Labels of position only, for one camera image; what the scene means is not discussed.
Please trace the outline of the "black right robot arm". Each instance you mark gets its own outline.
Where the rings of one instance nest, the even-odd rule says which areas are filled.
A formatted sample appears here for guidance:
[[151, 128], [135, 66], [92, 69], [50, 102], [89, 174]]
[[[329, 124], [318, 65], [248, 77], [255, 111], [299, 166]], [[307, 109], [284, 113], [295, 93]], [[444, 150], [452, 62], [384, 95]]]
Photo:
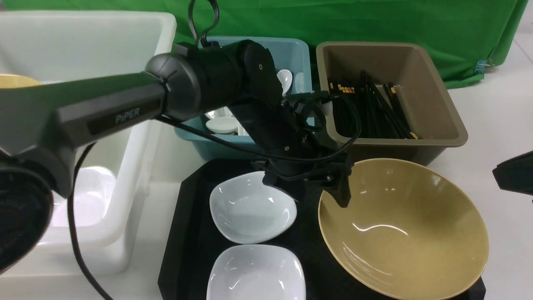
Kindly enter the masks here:
[[499, 163], [492, 171], [501, 190], [533, 195], [533, 152]]

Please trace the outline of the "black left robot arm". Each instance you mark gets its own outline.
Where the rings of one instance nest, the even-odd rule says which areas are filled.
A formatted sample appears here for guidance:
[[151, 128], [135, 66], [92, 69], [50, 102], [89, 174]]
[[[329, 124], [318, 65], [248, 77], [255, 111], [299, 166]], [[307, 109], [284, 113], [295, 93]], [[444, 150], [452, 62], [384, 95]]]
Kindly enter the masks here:
[[227, 148], [257, 156], [264, 184], [295, 199], [306, 184], [331, 194], [339, 207], [351, 198], [354, 162], [345, 149], [322, 146], [282, 97], [270, 51], [252, 40], [199, 49], [182, 43], [154, 56], [139, 73], [1, 90], [1, 272], [29, 254], [53, 211], [52, 192], [67, 198], [75, 258], [84, 273], [74, 228], [74, 186], [94, 144], [147, 120], [196, 135], [183, 122], [227, 107], [259, 152], [208, 135]]

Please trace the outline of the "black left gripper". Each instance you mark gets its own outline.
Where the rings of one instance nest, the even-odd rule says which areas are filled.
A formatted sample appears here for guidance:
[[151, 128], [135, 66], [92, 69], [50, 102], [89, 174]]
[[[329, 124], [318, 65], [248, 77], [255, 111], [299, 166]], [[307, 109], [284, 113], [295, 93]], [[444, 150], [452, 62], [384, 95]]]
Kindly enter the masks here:
[[265, 173], [263, 184], [295, 200], [304, 199], [308, 187], [314, 186], [333, 196], [339, 207], [348, 207], [354, 165], [348, 153], [321, 144], [288, 106], [269, 105], [246, 94], [227, 106], [265, 158], [255, 163]]

